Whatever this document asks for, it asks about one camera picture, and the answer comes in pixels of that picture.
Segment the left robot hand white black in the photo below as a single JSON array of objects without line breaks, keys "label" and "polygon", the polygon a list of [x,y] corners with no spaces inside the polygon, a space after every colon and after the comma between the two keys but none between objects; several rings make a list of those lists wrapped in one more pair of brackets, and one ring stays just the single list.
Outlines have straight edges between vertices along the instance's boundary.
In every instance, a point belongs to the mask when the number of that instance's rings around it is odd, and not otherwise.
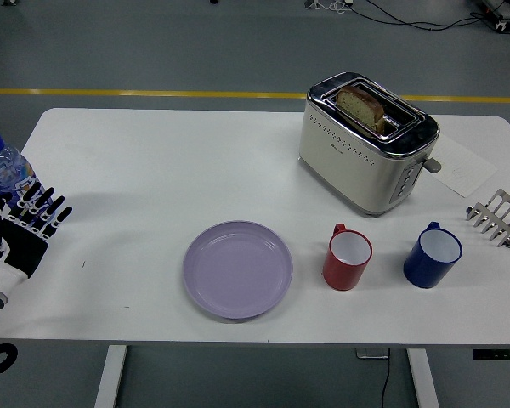
[{"label": "left robot hand white black", "polygon": [[54,188],[40,187],[35,183],[12,205],[12,194],[0,194],[0,302],[32,277],[49,240],[72,212],[62,195],[53,198]]}]

